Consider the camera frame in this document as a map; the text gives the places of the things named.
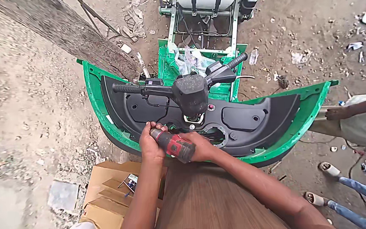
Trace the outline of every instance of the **brown shirt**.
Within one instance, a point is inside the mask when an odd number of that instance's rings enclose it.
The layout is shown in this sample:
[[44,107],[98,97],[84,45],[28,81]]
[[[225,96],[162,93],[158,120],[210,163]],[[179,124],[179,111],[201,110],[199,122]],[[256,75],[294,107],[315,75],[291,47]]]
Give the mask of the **brown shirt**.
[[168,169],[156,228],[286,229],[286,226],[223,169],[177,161]]

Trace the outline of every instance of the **hand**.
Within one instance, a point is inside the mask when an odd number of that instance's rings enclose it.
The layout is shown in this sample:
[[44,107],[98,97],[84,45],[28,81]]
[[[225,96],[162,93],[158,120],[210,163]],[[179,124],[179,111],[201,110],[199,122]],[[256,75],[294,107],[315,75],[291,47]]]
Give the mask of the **hand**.
[[197,132],[181,133],[179,136],[196,144],[196,151],[191,161],[212,161],[214,153],[219,150],[210,143],[208,138],[199,135]]
[[340,120],[353,117],[353,112],[348,106],[341,106],[339,108],[330,108],[326,111],[326,117],[328,120]]
[[142,161],[150,161],[154,163],[163,164],[166,153],[159,147],[155,139],[149,135],[150,129],[157,128],[163,131],[167,131],[166,126],[162,126],[161,123],[147,122],[145,128],[142,131],[141,138],[139,139],[139,145],[142,149]]

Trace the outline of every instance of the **foot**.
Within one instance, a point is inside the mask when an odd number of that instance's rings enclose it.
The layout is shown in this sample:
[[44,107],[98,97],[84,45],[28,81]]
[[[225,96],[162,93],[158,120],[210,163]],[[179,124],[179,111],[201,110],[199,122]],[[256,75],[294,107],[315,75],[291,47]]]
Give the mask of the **foot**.
[[316,195],[312,192],[307,191],[305,193],[305,199],[315,206],[325,206],[328,203],[328,199],[322,196]]
[[341,171],[328,162],[322,162],[318,165],[318,167],[321,171],[330,176],[341,177]]

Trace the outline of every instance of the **person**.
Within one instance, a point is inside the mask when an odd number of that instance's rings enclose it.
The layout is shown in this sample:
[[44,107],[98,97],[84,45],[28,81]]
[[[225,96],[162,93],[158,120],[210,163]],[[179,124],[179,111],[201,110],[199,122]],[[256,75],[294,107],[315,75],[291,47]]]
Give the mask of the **person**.
[[[356,180],[349,179],[347,177],[343,177],[341,171],[334,167],[332,164],[328,162],[322,162],[319,164],[319,169],[323,171],[325,174],[334,177],[338,182],[343,185],[346,185],[353,190],[356,190],[358,193],[366,196],[366,185],[359,183]],[[311,204],[315,206],[328,206],[329,208],[336,211],[339,215],[344,216],[349,221],[353,222],[359,228],[366,229],[366,219],[362,216],[354,213],[353,211],[349,210],[348,208],[338,204],[334,200],[329,200],[312,192],[306,192],[305,198]]]
[[322,106],[309,130],[366,147],[366,95],[355,95],[344,106]]
[[142,131],[141,171],[123,229],[334,228],[303,197],[262,170],[213,146],[196,132],[179,134],[196,144],[196,151],[191,163],[172,159],[155,222],[165,152],[149,135],[151,128],[167,131],[167,127],[155,122],[147,123]]

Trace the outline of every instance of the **stone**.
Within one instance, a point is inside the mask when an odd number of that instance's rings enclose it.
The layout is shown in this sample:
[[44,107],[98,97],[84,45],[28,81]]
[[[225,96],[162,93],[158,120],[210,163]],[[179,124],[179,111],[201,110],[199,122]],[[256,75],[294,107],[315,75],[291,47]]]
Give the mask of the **stone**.
[[48,205],[54,210],[74,211],[79,195],[77,184],[54,180],[49,191]]

